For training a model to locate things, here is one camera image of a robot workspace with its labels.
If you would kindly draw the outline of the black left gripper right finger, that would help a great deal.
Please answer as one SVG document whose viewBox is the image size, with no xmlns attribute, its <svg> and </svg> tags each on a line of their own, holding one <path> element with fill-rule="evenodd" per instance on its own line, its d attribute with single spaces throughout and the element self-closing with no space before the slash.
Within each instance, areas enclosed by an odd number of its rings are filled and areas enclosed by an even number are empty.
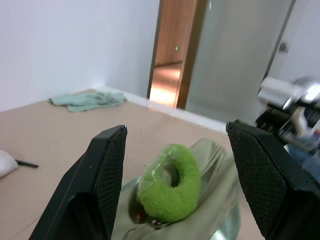
<svg viewBox="0 0 320 240">
<path fill-rule="evenodd" d="M 273 134 L 228 122 L 241 188 L 266 240 L 320 238 L 320 184 Z"/>
</svg>

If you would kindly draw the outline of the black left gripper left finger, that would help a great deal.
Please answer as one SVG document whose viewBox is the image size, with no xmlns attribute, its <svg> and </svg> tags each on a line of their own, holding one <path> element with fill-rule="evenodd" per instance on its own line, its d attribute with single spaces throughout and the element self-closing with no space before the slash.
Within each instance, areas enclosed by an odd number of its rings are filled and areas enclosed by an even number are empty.
<svg viewBox="0 0 320 240">
<path fill-rule="evenodd" d="M 95 136 L 64 174 L 31 240 L 111 239 L 123 179 L 127 127 Z"/>
</svg>

